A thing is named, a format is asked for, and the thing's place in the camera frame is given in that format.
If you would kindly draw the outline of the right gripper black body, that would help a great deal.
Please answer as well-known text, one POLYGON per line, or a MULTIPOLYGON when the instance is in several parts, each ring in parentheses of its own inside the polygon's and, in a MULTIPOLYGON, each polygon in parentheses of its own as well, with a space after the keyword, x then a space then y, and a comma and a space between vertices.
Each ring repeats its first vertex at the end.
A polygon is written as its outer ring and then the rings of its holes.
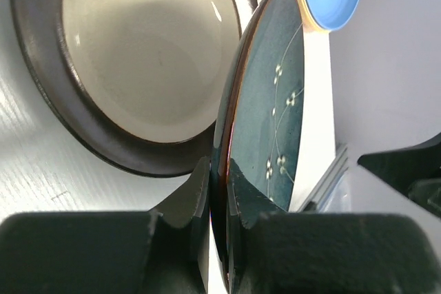
POLYGON ((429 213, 440 217, 440 135, 414 145, 364 154, 358 164, 429 213))

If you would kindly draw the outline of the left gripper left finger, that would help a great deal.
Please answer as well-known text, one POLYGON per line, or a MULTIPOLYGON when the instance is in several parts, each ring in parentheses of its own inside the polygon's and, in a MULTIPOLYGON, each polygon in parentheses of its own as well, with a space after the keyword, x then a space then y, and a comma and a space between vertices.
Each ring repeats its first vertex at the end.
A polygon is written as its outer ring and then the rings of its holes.
POLYGON ((1 223, 2 293, 206 293, 209 159, 148 211, 16 213, 1 223))

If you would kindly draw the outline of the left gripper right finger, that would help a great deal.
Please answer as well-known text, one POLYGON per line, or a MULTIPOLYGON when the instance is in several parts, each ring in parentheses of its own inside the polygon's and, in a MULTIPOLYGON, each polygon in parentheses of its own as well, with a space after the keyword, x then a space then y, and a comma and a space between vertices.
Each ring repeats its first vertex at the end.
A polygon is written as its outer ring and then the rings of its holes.
POLYGON ((411 218, 287 213, 232 162, 230 293, 436 293, 438 260, 411 218))

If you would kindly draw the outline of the teal round glazed plate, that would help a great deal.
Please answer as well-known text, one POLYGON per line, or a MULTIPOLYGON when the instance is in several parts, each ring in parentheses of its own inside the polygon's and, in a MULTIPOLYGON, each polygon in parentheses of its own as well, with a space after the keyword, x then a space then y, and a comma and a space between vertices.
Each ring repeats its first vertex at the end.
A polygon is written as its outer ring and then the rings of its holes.
POLYGON ((297 0, 262 0, 232 61, 218 109, 210 208, 227 290, 245 268, 243 232, 263 212, 286 212, 298 166, 305 96, 297 0))

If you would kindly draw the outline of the brown rim cream plate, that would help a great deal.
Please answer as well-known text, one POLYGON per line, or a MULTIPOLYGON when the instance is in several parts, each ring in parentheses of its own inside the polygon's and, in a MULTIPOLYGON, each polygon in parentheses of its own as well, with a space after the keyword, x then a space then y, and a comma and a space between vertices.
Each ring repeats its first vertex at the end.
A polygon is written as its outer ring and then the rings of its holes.
POLYGON ((172 177, 208 155, 257 0, 10 0, 29 72, 91 152, 172 177))

